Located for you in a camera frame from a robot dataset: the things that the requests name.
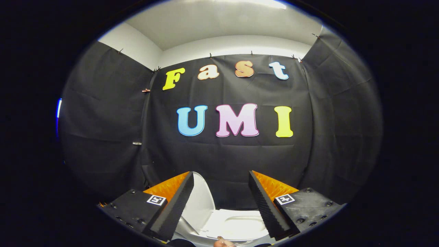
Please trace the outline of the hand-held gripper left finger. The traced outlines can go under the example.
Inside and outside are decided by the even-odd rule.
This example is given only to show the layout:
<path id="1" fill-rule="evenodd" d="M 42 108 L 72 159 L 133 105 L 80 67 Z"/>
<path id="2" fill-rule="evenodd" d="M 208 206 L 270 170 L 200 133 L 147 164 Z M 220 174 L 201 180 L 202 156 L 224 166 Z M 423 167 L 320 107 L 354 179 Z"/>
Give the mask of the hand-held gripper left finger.
<path id="1" fill-rule="evenodd" d="M 130 189 L 97 207 L 132 233 L 165 242 L 173 237 L 193 187 L 193 172 L 185 172 L 146 190 Z"/>

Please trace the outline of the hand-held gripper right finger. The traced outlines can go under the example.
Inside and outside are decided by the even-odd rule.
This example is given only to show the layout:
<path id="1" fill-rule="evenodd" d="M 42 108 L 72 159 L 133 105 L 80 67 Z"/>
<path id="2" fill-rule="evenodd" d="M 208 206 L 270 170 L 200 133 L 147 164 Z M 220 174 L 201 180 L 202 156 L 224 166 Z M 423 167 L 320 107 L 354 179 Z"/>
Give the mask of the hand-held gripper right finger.
<path id="1" fill-rule="evenodd" d="M 276 241 L 310 232 L 345 208 L 315 189 L 296 189 L 256 171 L 248 186 L 269 236 Z"/>

